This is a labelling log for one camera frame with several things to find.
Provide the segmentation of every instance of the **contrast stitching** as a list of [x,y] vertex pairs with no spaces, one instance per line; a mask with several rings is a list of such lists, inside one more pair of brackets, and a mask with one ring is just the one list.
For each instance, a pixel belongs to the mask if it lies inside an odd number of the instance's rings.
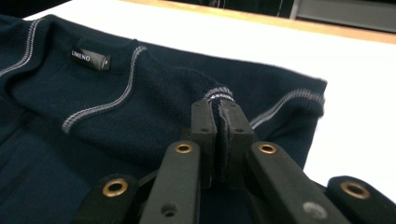
[[227,99],[227,100],[230,100],[230,101],[233,101],[233,102],[234,102],[233,97],[231,97],[231,96],[229,96],[229,95],[227,95],[227,94],[223,94],[223,93],[214,94],[214,95],[210,96],[210,97],[208,98],[208,100],[209,100],[209,101],[213,101],[213,100],[218,99],[218,98],[225,98],[225,99]]
[[226,88],[226,87],[216,87],[216,88],[214,88],[214,89],[208,91],[208,92],[205,94],[205,98],[208,98],[208,97],[209,97],[210,95],[212,95],[213,93],[220,92],[220,91],[226,92],[226,93],[228,93],[228,94],[230,94],[230,95],[233,95],[233,93],[232,93],[228,88]]
[[130,92],[132,90],[132,85],[134,82],[134,67],[136,64],[137,57],[144,50],[146,50],[145,47],[138,47],[137,49],[134,50],[134,54],[132,55],[132,59],[131,59],[131,73],[129,76],[128,84],[127,84],[126,89],[125,89],[124,93],[122,94],[122,96],[120,98],[118,98],[117,100],[115,100],[114,102],[111,102],[109,104],[99,105],[99,106],[95,106],[92,108],[84,109],[84,110],[78,111],[77,113],[71,115],[69,118],[67,118],[67,120],[64,121],[64,124],[62,125],[62,130],[65,133],[70,133],[70,129],[72,128],[72,126],[76,122],[78,122],[80,119],[83,119],[84,117],[91,115],[93,113],[98,113],[98,112],[101,112],[104,110],[109,110],[109,109],[121,104],[122,101],[124,101],[127,98],[127,96],[130,94]]
[[42,19],[40,19],[38,21],[33,21],[32,24],[30,25],[27,40],[26,40],[25,52],[23,54],[23,57],[17,63],[0,71],[0,77],[12,70],[18,69],[18,68],[26,65],[27,63],[29,63],[29,61],[33,55],[33,45],[35,43],[35,29],[37,28],[37,25],[41,21],[42,21]]
[[225,98],[234,102],[233,93],[226,87],[216,87],[205,94],[204,99],[213,101],[218,98]]
[[295,90],[291,91],[285,96],[282,97],[273,107],[269,110],[265,111],[264,113],[260,114],[257,118],[250,122],[250,126],[252,129],[256,129],[258,126],[263,124],[264,122],[270,120],[271,118],[276,115],[276,113],[282,108],[282,106],[287,103],[288,101],[295,99],[295,98],[305,98],[307,100],[315,101],[320,106],[324,106],[324,98],[321,94],[314,93],[309,90]]

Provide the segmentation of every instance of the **white table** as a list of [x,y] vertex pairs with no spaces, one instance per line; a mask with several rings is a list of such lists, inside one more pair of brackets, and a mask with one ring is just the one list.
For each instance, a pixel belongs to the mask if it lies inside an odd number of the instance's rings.
[[326,79],[325,115],[305,173],[324,186],[352,175],[396,202],[396,35],[133,1],[72,1],[26,19],[55,14],[113,35]]

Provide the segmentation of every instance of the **garment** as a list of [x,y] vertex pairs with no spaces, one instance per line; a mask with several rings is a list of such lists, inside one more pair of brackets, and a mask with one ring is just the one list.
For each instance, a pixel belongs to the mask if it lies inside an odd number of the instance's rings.
[[[55,16],[0,16],[0,222],[69,223],[102,177],[157,169],[203,98],[215,110],[219,100],[237,102],[261,140],[303,167],[325,87],[286,69],[168,49]],[[200,219],[250,222],[242,193],[230,189],[203,190]]]

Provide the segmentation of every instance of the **metal grommet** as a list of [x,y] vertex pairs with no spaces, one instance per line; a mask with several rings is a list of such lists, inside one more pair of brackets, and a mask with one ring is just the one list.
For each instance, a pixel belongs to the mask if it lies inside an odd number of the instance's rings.
[[263,153],[267,153],[267,154],[274,154],[276,153],[277,149],[276,147],[273,147],[269,144],[262,144],[259,145],[259,150]]
[[178,146],[175,148],[175,150],[176,150],[176,152],[178,152],[178,153],[189,153],[189,152],[192,151],[192,146],[187,145],[187,144],[181,144],[181,145],[178,145]]
[[341,189],[350,196],[358,199],[370,198],[369,190],[356,182],[345,181],[341,183]]
[[103,187],[103,194],[109,198],[121,195],[128,189],[128,183],[122,179],[112,179],[108,181]]

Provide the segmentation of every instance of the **black label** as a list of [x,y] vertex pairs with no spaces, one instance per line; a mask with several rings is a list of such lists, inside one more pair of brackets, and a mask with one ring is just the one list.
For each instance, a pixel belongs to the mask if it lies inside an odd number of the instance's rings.
[[110,56],[105,56],[85,49],[72,48],[70,59],[86,67],[102,71],[110,68]]

